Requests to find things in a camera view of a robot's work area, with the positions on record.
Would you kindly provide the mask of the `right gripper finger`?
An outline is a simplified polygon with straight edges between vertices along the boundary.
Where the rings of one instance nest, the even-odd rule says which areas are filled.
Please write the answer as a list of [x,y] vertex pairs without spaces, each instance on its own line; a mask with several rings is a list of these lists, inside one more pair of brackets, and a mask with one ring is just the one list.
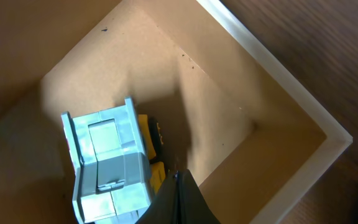
[[209,209],[188,169],[171,172],[150,207],[138,219],[141,224],[219,223]]

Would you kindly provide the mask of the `yellow grey toy truck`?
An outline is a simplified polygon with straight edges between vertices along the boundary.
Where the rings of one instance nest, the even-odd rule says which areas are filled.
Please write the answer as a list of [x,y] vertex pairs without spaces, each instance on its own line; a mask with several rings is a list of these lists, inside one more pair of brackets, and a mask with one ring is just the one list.
[[75,171],[72,205],[78,223],[136,223],[165,178],[157,123],[137,114],[132,98],[79,117],[61,115]]

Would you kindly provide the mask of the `white cardboard box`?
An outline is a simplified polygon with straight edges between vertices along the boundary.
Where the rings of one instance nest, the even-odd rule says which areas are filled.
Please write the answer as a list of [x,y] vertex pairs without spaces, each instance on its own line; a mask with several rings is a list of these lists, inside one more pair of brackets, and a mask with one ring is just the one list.
[[220,223],[278,223],[352,143],[219,1],[0,1],[0,223],[78,223],[61,115],[127,97]]

